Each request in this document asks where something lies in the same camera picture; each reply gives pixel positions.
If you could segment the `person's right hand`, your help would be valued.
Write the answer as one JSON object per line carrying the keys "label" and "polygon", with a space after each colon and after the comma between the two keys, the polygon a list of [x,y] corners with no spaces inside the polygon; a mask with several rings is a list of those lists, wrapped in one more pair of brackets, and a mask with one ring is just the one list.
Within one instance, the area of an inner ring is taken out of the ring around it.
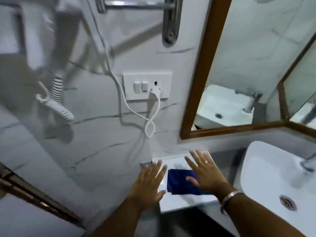
{"label": "person's right hand", "polygon": [[223,199],[231,192],[236,191],[236,189],[230,183],[228,183],[217,166],[215,170],[208,170],[205,165],[198,167],[195,161],[192,161],[188,156],[185,156],[185,160],[195,172],[197,181],[200,184],[199,189],[202,191],[213,194],[219,200]]}

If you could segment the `person's left hand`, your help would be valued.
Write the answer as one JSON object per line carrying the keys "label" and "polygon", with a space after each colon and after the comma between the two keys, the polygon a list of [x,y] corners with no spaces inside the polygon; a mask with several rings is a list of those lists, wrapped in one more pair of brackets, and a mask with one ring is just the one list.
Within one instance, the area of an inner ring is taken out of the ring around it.
{"label": "person's left hand", "polygon": [[152,166],[145,166],[132,185],[127,196],[129,202],[140,212],[153,207],[155,195],[159,192],[159,186],[167,171],[167,165],[163,167],[163,176],[151,176]]}

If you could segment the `person's left forearm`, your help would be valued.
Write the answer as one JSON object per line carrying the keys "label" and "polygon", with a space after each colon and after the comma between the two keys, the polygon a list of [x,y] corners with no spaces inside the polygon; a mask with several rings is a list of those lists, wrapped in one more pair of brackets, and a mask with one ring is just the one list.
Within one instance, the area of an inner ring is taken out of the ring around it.
{"label": "person's left forearm", "polygon": [[156,203],[156,199],[126,198],[88,237],[134,237],[142,213]]}

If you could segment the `person's right forearm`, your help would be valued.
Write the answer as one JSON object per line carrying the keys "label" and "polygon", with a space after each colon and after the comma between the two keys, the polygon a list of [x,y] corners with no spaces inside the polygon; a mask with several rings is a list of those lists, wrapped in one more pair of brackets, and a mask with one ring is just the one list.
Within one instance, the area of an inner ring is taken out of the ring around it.
{"label": "person's right forearm", "polygon": [[240,237],[306,237],[247,195],[234,191],[220,199]]}

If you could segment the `dark blue cloth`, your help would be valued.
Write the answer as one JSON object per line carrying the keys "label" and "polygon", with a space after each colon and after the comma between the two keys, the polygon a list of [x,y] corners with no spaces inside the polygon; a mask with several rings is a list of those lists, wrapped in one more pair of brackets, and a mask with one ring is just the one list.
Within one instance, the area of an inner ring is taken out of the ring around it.
{"label": "dark blue cloth", "polygon": [[170,192],[172,195],[203,195],[203,191],[186,180],[187,177],[197,179],[193,170],[168,170],[167,192]]}

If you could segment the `white rectangular tray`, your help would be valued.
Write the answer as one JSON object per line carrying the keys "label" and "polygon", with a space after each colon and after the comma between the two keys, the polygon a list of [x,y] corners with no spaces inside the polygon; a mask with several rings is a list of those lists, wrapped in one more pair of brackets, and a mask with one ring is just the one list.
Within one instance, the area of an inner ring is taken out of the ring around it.
{"label": "white rectangular tray", "polygon": [[[185,156],[188,156],[192,161],[193,157],[189,152],[181,155],[165,156],[160,158],[152,159],[152,162],[157,163],[159,160],[162,161],[160,169],[167,165],[167,170],[170,169],[184,169],[192,170],[192,168],[185,161]],[[170,192],[166,192],[163,198],[159,202],[160,213],[168,213],[178,211],[190,207],[196,207],[216,201],[214,195],[172,195]]]}

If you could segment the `white ceramic sink basin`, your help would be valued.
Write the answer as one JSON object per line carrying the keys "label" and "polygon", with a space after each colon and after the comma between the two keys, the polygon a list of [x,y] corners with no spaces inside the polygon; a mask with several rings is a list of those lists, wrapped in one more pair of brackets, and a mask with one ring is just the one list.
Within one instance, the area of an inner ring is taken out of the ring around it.
{"label": "white ceramic sink basin", "polygon": [[[234,185],[305,236],[316,237],[316,172],[304,171],[300,166],[303,160],[278,147],[254,141],[244,155]],[[283,207],[280,195],[291,198],[298,210]]]}

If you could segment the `chrome sink drain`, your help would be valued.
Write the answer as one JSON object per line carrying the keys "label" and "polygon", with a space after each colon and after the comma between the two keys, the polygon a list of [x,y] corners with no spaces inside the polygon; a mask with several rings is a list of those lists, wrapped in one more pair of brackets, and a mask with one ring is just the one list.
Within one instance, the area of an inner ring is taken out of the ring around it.
{"label": "chrome sink drain", "polygon": [[282,204],[283,207],[285,207],[289,211],[297,211],[297,206],[295,202],[289,198],[288,196],[285,195],[280,195],[279,196],[280,203]]}

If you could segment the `chrome faucet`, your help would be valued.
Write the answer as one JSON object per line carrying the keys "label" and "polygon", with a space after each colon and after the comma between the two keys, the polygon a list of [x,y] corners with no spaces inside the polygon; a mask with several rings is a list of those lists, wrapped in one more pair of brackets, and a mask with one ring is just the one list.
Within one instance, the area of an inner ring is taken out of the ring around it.
{"label": "chrome faucet", "polygon": [[304,171],[314,174],[316,172],[316,152],[310,157],[300,162]]}

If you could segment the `large wooden framed mirror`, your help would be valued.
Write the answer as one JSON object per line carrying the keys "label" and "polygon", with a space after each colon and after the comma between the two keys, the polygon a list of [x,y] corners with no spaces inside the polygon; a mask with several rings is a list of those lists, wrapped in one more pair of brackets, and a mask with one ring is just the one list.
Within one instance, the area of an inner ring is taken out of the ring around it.
{"label": "large wooden framed mirror", "polygon": [[316,0],[211,0],[181,140],[291,128],[285,80],[316,40]]}

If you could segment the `narrow wooden framed mirror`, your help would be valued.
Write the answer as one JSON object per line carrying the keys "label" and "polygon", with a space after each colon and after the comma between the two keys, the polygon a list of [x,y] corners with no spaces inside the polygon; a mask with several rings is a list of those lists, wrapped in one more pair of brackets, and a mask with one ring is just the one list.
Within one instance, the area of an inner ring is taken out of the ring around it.
{"label": "narrow wooden framed mirror", "polygon": [[316,138],[316,32],[277,86],[281,123]]}

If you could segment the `chrome towel rack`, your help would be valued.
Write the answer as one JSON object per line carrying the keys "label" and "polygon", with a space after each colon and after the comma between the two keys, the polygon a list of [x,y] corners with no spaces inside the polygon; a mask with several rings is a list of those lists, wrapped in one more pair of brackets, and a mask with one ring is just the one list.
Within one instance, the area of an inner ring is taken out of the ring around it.
{"label": "chrome towel rack", "polygon": [[160,10],[163,14],[162,43],[166,48],[175,45],[180,31],[183,0],[164,0],[164,2],[140,0],[95,0],[97,11],[105,14],[108,10]]}

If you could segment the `white switch socket plate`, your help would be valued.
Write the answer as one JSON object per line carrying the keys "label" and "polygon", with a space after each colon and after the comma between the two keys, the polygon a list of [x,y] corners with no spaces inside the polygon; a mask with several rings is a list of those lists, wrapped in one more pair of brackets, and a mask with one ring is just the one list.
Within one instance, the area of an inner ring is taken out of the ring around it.
{"label": "white switch socket plate", "polygon": [[142,71],[123,73],[125,97],[128,101],[153,98],[154,86],[160,89],[160,99],[168,99],[172,85],[172,71]]}

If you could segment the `brown wooden door frame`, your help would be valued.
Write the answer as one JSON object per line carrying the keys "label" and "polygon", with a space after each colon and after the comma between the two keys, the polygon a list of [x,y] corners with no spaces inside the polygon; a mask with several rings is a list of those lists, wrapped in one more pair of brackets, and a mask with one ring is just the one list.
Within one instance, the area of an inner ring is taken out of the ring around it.
{"label": "brown wooden door frame", "polygon": [[14,171],[0,162],[0,200],[8,194],[22,199],[76,227],[86,230],[82,224],[82,220],[73,211],[26,182]]}

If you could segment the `white wall mounted hair dryer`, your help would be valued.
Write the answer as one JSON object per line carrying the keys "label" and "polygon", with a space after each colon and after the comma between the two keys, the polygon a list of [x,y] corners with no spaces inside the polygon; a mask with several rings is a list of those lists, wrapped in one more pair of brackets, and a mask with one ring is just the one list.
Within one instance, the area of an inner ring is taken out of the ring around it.
{"label": "white wall mounted hair dryer", "polygon": [[62,74],[81,17],[81,0],[0,0],[0,72]]}

